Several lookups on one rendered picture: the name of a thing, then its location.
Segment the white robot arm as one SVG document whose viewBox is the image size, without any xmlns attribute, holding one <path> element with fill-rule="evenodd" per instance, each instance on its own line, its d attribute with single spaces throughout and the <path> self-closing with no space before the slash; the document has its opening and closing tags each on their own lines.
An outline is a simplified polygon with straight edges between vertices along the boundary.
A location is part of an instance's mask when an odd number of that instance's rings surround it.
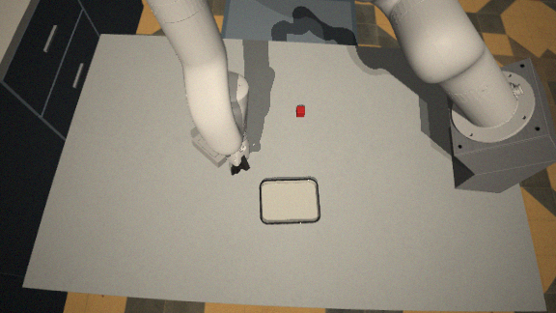
<svg viewBox="0 0 556 313">
<path fill-rule="evenodd" d="M 200 132 L 192 145 L 219 168 L 247 135 L 248 82 L 228 71 L 208 0 L 146 1 L 182 64 L 188 108 Z M 453 122 L 463 136 L 494 143 L 527 125 L 535 108 L 530 84 L 501 71 L 459 0 L 355 1 L 385 14 L 413 73 L 425 83 L 439 82 L 453 102 Z"/>
</svg>

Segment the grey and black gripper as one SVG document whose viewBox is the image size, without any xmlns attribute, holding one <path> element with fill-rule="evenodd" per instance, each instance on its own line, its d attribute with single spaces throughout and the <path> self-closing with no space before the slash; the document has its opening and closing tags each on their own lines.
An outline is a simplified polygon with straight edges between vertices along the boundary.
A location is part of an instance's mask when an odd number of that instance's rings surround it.
<svg viewBox="0 0 556 313">
<path fill-rule="evenodd" d="M 250 168 L 246 160 L 247 158 L 249 158 L 249 141 L 246 135 L 245 137 L 243 137 L 243 142 L 240 149 L 236 153 L 226 156 L 226 160 L 233 164 L 233 166 L 231 167 L 232 175 L 238 173 L 240 169 L 247 171 Z"/>
</svg>

